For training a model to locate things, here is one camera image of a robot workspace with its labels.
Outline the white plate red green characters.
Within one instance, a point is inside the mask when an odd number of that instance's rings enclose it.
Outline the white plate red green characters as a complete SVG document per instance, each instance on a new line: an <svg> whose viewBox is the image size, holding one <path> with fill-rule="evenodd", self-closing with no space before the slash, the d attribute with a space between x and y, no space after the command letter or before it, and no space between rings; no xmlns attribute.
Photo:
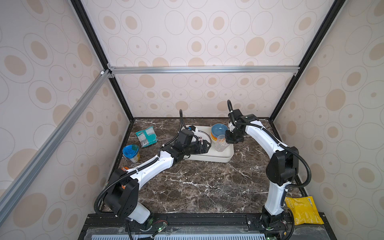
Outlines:
<svg viewBox="0 0 384 240"><path fill-rule="evenodd" d="M206 132L204 131L200 131L198 130L196 132L196 136L199 138L199 140L203 141L203 140L206 140L208 143L212 143L212 140L211 140L211 137L209 134L207 134Z"/></svg>

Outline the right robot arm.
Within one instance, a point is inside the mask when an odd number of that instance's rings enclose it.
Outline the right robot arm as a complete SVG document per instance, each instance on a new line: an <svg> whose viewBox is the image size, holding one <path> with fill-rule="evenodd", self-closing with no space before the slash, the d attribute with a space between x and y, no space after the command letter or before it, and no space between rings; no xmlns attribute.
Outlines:
<svg viewBox="0 0 384 240"><path fill-rule="evenodd" d="M283 219L285 197L291 188L303 188L312 180L312 172L308 163L295 147L288 147L265 128L255 115L243 115L239 110L230 110L230 129L225 138L228 144L244 141L246 135L251 136L268 154L270 161L266 167L266 175L270 181L269 193L264 204L261 221L265 229ZM307 179L301 184L293 184L292 180L299 173L299 163L307 171Z"/></svg>

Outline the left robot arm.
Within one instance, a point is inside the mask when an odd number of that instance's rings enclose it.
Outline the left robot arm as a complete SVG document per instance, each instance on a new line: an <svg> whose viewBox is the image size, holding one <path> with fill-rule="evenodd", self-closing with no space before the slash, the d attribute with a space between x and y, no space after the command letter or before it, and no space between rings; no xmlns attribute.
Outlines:
<svg viewBox="0 0 384 240"><path fill-rule="evenodd" d="M152 213L139 203L140 189L159 173L182 161L186 156L207 154L212 144L190 129L182 129L168 143L162 145L157 155L131 170L117 169L110 183L100 192L94 203L97 214L104 203L121 220L135 221L145 225Z"/></svg>

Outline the blue bowl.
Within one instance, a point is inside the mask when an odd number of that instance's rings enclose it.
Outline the blue bowl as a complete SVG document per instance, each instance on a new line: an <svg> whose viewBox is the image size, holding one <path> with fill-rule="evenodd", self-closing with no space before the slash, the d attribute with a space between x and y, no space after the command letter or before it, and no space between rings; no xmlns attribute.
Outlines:
<svg viewBox="0 0 384 240"><path fill-rule="evenodd" d="M225 135L228 129L224 124L215 124L211 128L211 136L216 139L218 136Z"/></svg>

